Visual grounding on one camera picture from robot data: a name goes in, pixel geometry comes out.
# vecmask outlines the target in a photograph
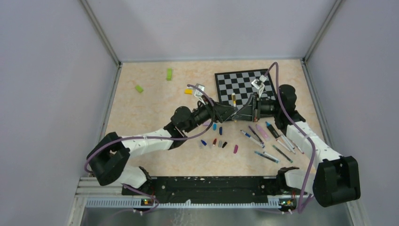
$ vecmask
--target yellow block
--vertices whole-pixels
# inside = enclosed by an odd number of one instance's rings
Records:
[[[190,95],[191,95],[191,94],[192,94],[192,89],[185,89],[185,90],[184,90],[184,93],[185,93],[185,94],[190,94]]]

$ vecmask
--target beige table surface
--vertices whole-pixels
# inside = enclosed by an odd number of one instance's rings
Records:
[[[107,133],[116,131],[119,136],[144,134],[163,128],[170,122],[170,117],[177,107],[196,107],[197,99],[184,94],[187,84],[200,83],[205,92],[218,101],[215,85],[215,73],[234,72],[268,68],[272,60],[239,61],[192,61],[192,62],[151,62],[125,63],[122,67],[115,99],[107,126]],[[311,100],[308,86],[299,60],[278,60],[279,83],[295,87],[298,100],[297,110],[307,120],[313,131],[322,137],[319,121]],[[173,69],[172,81],[166,81],[167,68]],[[271,71],[275,85],[275,70]],[[138,93],[135,85],[140,85],[144,92]],[[274,124],[273,118],[263,118],[260,124],[265,131],[265,121]],[[255,123],[238,121],[222,124],[223,135],[210,129],[199,138],[186,141],[179,148],[168,151],[156,151],[131,159],[128,164],[144,167],[151,176],[274,176],[282,167],[297,166],[306,170],[309,159],[297,152],[289,153],[274,139],[266,142],[262,149],[240,133],[240,129],[251,133],[248,125]],[[204,126],[191,131],[195,135]],[[222,149],[210,148],[212,141],[227,141]],[[205,140],[206,147],[200,145]],[[239,146],[233,154],[234,145]],[[272,148],[275,144],[294,162],[290,163]],[[254,150],[267,151],[280,159],[276,164],[254,153]]]

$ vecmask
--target green block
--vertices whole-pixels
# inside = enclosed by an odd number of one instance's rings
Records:
[[[168,68],[168,72],[166,74],[166,80],[172,81],[172,68]]]
[[[135,88],[136,88],[136,90],[137,90],[139,93],[142,93],[142,92],[144,91],[144,89],[141,88],[141,86],[139,86],[139,85],[137,85]]]

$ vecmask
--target robotic arm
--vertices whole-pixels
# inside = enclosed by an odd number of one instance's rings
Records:
[[[342,157],[309,128],[305,119],[295,110],[296,95],[292,86],[281,85],[279,92],[285,110],[306,132],[306,137],[291,124],[275,100],[261,99],[258,93],[252,94],[240,111],[237,111],[236,107],[222,105],[202,97],[203,102],[198,102],[198,108],[193,111],[185,106],[177,108],[168,125],[157,131],[136,136],[140,139],[128,139],[119,137],[115,132],[109,133],[87,156],[88,163],[100,185],[120,182],[140,189],[151,180],[151,177],[142,167],[126,165],[129,158],[153,151],[177,148],[187,140],[185,133],[209,119],[223,123],[230,118],[258,121],[262,117],[273,116],[277,128],[301,148],[308,158],[311,158],[312,147],[307,137],[310,137],[316,146],[313,165],[317,168],[317,172],[315,175],[309,175],[305,192],[313,194],[323,207],[358,199],[360,186],[356,160],[351,156]],[[99,154],[94,154],[110,142],[114,144],[101,150]],[[305,176],[305,171],[296,167],[282,168],[278,171],[277,182],[281,189],[301,189]]]

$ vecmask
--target black marker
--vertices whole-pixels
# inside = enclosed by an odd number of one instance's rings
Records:
[[[266,122],[266,127],[271,132],[274,138],[277,139],[280,136],[270,123]]]

